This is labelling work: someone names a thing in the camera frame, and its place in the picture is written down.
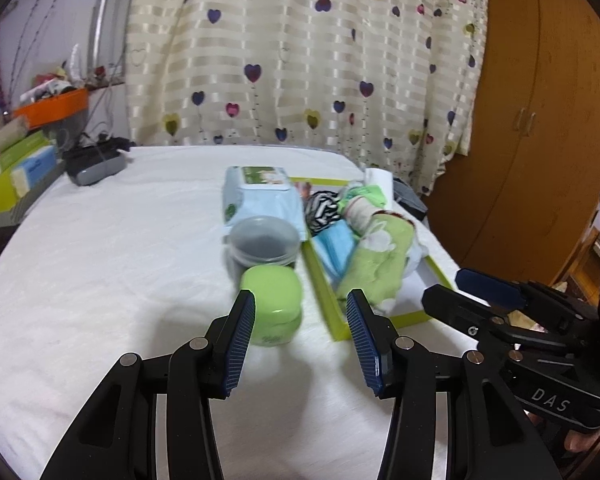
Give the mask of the person's right hand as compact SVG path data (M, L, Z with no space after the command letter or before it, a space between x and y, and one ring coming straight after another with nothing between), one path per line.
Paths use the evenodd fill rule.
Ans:
M600 430L597 430L595 434L581 434L570 430L565 437L564 449L574 454L588 452L598 439L600 439Z

